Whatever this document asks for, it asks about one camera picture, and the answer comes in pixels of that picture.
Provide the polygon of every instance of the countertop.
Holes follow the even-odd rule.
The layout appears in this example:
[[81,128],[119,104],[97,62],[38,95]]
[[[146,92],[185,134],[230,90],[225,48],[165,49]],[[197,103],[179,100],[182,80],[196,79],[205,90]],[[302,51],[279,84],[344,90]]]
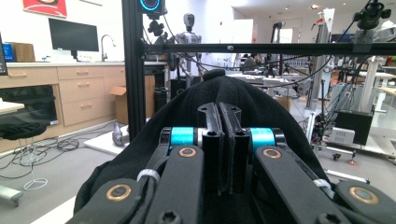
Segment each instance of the countertop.
[[0,100],[0,114],[22,108],[24,108],[23,104],[5,102],[3,100]]
[[[163,65],[165,62],[145,62],[145,65]],[[93,63],[7,63],[7,67],[61,67],[61,66],[117,66],[124,65],[124,62],[93,62]]]

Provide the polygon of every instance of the humanoid robot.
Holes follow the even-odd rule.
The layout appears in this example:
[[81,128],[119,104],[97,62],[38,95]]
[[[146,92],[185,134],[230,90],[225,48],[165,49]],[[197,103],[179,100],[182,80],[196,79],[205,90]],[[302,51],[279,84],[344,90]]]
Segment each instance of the humanoid robot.
[[[196,35],[192,31],[192,27],[194,26],[195,17],[194,15],[187,13],[183,17],[184,24],[186,25],[186,32],[181,34],[177,34],[176,36],[172,37],[177,44],[201,44],[201,36]],[[198,77],[201,77],[203,74],[202,66],[200,65],[201,62],[201,53],[178,53],[178,64],[177,66],[181,68],[184,74],[186,74],[186,87],[188,88],[193,80],[193,75],[191,72],[191,62],[194,61],[193,57],[196,57],[196,65],[198,67]],[[180,80],[179,72],[177,72],[177,80]]]

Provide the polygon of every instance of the faucet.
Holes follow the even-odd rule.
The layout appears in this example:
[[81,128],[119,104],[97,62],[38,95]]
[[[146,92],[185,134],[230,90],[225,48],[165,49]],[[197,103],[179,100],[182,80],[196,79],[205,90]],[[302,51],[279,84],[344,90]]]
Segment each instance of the faucet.
[[116,44],[114,44],[114,40],[110,35],[102,35],[102,39],[101,39],[101,49],[102,49],[102,62],[105,61],[105,59],[107,59],[107,54],[103,51],[103,39],[108,36],[111,39],[111,42],[113,43],[113,47],[116,47]]

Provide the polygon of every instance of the wooden cabinet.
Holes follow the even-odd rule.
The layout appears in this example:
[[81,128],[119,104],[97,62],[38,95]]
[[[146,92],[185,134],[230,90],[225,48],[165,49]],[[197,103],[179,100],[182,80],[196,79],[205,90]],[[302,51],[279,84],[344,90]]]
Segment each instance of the wooden cabinet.
[[125,85],[123,66],[58,67],[64,125],[115,114],[114,85]]
[[87,78],[87,77],[101,77],[103,75],[103,66],[67,66],[58,67],[58,78]]
[[0,88],[52,85],[58,83],[56,67],[10,67],[0,76]]
[[[9,76],[0,76],[0,89],[52,85],[59,123],[36,141],[71,133],[115,118],[113,86],[125,86],[123,64],[8,63]],[[148,117],[154,113],[153,76],[146,77]],[[0,138],[0,152],[17,148],[18,141]]]

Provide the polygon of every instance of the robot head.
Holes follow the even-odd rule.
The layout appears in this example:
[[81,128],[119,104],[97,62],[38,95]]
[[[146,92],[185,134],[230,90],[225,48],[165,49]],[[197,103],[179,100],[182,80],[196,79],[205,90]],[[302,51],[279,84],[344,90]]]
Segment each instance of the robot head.
[[195,17],[194,15],[187,13],[184,15],[184,24],[188,32],[192,31],[192,26],[194,26]]

